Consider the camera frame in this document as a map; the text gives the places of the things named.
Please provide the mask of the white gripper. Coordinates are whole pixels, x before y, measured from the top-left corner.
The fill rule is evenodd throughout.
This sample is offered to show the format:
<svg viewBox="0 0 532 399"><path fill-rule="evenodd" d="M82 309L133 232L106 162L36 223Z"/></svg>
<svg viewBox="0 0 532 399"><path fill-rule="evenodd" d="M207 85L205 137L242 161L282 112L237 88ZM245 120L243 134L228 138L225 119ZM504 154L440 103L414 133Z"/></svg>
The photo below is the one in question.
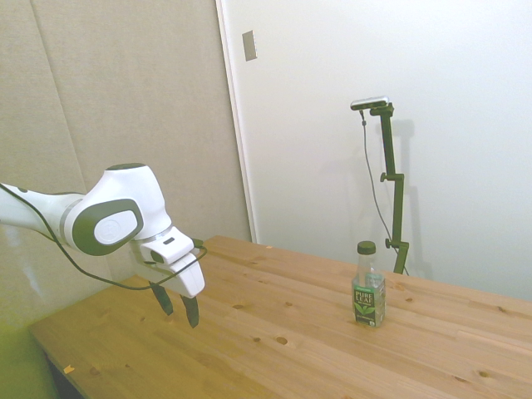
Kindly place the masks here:
<svg viewBox="0 0 532 399"><path fill-rule="evenodd" d="M200 263L192 253L191 240L181 243L165 240L141 243L131 241L131 250L137 261L136 272L151 281L150 288L163 312L170 316L174 312L173 303L165 288L181 294L189 325L196 328L200 322L198 295L205 286Z"/></svg>

